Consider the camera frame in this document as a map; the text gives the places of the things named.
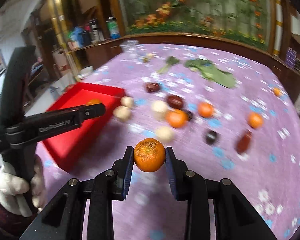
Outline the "white gloved left hand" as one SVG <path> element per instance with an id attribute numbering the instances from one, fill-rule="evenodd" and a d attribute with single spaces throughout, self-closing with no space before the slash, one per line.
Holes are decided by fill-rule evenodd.
<path id="1" fill-rule="evenodd" d="M 33 212 L 24 197 L 27 192 L 31 192 L 34 207 L 42 210 L 46 203 L 46 187 L 42 160 L 38 155 L 34 156 L 34 177 L 29 183 L 16 176 L 10 163 L 4 161 L 0 167 L 0 204 L 3 208 L 15 215 L 32 216 Z"/>

